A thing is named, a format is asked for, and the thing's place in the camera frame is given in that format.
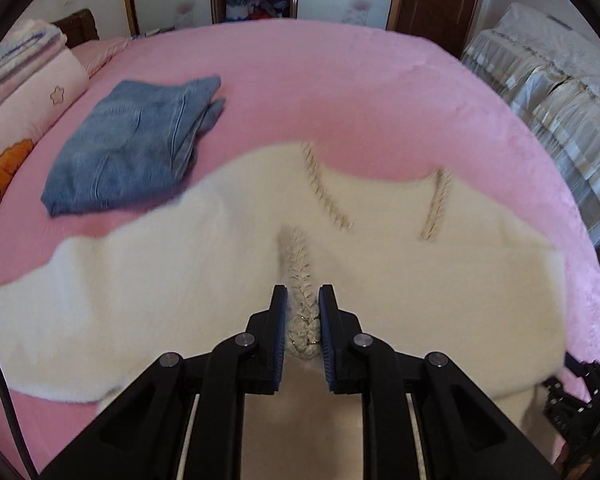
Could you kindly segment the dark wooden headboard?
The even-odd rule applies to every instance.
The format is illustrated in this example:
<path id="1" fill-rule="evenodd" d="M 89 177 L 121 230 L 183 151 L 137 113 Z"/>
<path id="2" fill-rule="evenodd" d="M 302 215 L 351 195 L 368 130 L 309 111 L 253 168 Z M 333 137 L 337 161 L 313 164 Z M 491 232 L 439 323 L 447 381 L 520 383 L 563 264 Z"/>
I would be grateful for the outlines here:
<path id="1" fill-rule="evenodd" d="M 92 40 L 99 40 L 94 15 L 90 9 L 81 9 L 54 21 L 53 25 L 66 36 L 66 46 L 69 49 L 79 47 Z"/>

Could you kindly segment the white fluffy knit cardigan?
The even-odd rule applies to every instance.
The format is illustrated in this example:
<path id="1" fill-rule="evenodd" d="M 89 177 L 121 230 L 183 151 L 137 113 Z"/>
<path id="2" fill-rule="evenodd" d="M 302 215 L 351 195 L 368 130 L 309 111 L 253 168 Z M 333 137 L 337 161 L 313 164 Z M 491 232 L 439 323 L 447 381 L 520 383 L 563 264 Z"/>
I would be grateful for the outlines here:
<path id="1" fill-rule="evenodd" d="M 357 479 L 362 414 L 329 396 L 317 292 L 393 348 L 446 353 L 544 456 L 540 383 L 565 351 L 562 254 L 446 171 L 359 179 L 308 146 L 242 155 L 106 236 L 64 240 L 0 286 L 0 363 L 17 391 L 108 403 L 167 351 L 194 356 L 289 292 L 282 391 L 247 404 L 249 479 Z"/>

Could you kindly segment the pink bed cover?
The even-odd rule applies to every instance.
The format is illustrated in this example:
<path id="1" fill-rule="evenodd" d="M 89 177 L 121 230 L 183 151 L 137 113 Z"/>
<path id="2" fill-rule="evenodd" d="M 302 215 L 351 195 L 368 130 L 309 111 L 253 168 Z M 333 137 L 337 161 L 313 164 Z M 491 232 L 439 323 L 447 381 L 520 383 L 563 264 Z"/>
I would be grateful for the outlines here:
<path id="1" fill-rule="evenodd" d="M 41 195 L 50 166 L 117 84 L 177 86 L 212 75 L 221 77 L 224 110 L 173 198 L 84 216 L 47 213 Z M 600 361 L 600 265 L 550 156 L 455 58 L 426 40 L 371 28 L 262 21 L 132 42 L 92 78 L 16 172 L 0 205 L 0 286 L 44 266 L 67 238 L 106 236 L 236 158 L 291 143 L 359 179 L 411 182 L 446 171 L 510 210 L 564 259 L 565 351 Z M 38 467 L 111 401 L 54 401 L 15 388 L 12 394 Z"/>

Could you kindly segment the grey lace covered furniture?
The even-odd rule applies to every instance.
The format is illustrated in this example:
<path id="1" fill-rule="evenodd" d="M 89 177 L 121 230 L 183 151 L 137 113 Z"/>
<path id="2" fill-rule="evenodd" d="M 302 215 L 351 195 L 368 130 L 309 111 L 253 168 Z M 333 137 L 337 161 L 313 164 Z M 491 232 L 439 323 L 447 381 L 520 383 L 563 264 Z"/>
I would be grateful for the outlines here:
<path id="1" fill-rule="evenodd" d="M 543 145 L 600 246 L 600 49 L 556 18 L 513 3 L 471 40 L 462 62 Z"/>

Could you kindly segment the folded blue denim jeans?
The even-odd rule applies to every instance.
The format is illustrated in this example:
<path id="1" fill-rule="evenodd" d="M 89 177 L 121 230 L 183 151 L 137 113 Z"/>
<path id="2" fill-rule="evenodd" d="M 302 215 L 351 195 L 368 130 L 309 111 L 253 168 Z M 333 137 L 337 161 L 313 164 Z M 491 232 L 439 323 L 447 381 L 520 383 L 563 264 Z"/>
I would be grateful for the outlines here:
<path id="1" fill-rule="evenodd" d="M 52 217 L 133 207 L 171 195 L 225 100 L 218 75 L 177 86 L 124 80 L 60 149 L 41 202 Z"/>

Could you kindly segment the folded floral pastel blanket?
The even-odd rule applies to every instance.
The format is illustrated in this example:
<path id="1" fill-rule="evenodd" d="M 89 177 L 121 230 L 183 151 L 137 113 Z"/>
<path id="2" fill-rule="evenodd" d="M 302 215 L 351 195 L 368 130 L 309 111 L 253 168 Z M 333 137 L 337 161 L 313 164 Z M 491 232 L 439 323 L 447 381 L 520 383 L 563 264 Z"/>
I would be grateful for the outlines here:
<path id="1" fill-rule="evenodd" d="M 17 22 L 0 43 L 0 104 L 65 49 L 66 35 L 41 20 Z"/>

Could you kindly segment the pink rolled quilt orange flower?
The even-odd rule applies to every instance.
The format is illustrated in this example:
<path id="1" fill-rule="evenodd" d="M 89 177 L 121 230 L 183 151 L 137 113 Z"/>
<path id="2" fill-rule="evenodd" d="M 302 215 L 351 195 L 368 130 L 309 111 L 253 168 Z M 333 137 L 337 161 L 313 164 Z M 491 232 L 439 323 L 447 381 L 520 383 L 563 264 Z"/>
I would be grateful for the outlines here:
<path id="1" fill-rule="evenodd" d="M 66 49 L 20 84 L 0 104 L 0 203 L 9 183 L 46 135 L 88 86 L 88 75 Z"/>

